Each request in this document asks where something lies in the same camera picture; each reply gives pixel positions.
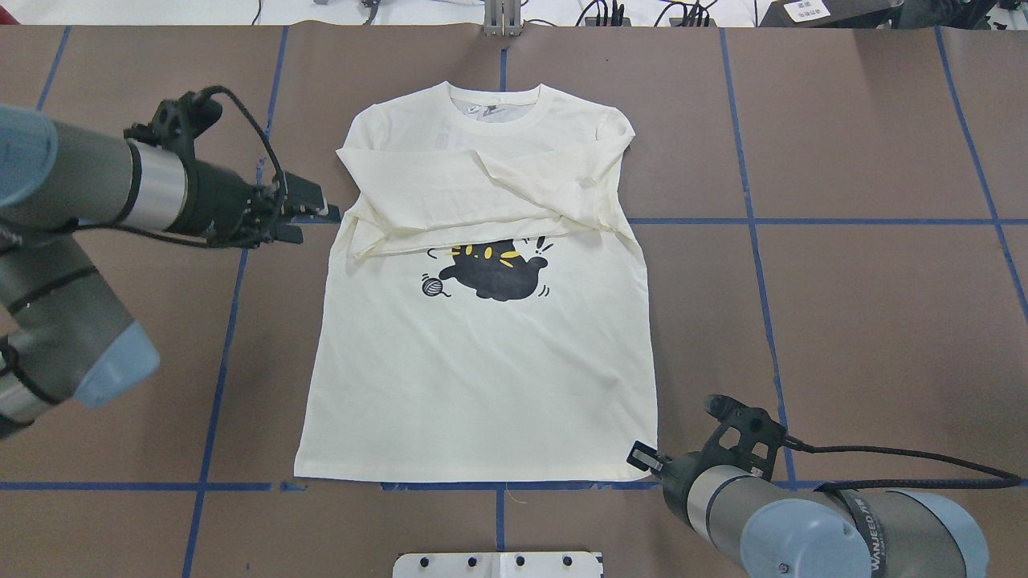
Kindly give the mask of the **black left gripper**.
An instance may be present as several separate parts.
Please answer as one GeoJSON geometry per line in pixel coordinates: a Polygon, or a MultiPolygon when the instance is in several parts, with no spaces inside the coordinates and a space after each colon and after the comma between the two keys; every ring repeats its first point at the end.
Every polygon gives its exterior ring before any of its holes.
{"type": "Polygon", "coordinates": [[[199,248],[257,248],[302,244],[297,218],[341,222],[318,184],[283,169],[271,140],[231,89],[206,87],[161,101],[151,121],[126,128],[124,138],[133,158],[124,228],[133,234],[199,248]],[[250,183],[196,157],[196,139],[222,117],[217,95],[227,96],[257,132],[273,169],[269,183],[250,183]]]}

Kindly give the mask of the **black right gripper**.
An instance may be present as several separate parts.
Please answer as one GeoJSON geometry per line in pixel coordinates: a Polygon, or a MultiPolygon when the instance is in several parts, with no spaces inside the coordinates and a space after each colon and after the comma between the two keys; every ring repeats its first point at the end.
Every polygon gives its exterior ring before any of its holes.
{"type": "Polygon", "coordinates": [[[778,451],[785,446],[787,429],[767,410],[757,409],[726,395],[709,395],[704,410],[717,427],[701,450],[673,458],[634,442],[626,461],[657,477],[671,495],[684,495],[699,476],[715,466],[730,466],[771,482],[778,451]]]}

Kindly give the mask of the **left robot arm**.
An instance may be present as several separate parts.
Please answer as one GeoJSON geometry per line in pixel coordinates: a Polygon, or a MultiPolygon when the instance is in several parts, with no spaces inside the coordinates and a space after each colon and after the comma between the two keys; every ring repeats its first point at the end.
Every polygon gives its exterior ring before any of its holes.
{"type": "Polygon", "coordinates": [[[75,234],[114,230],[203,250],[300,244],[301,221],[341,212],[280,165],[267,133],[221,85],[161,101],[152,120],[108,136],[2,107],[2,436],[67,400],[95,409],[150,377],[159,354],[75,234]],[[228,96],[273,176],[254,184],[199,160],[195,142],[228,96]]]}

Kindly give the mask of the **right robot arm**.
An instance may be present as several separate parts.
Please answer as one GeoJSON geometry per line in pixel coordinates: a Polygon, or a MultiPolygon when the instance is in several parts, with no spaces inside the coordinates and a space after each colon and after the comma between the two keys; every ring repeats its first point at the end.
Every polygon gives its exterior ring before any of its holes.
{"type": "Polygon", "coordinates": [[[680,458],[635,442],[632,467],[653,474],[673,515],[749,577],[984,577],[979,523],[944,496],[772,482],[776,454],[797,440],[766,410],[724,395],[705,399],[715,432],[680,458]]]}

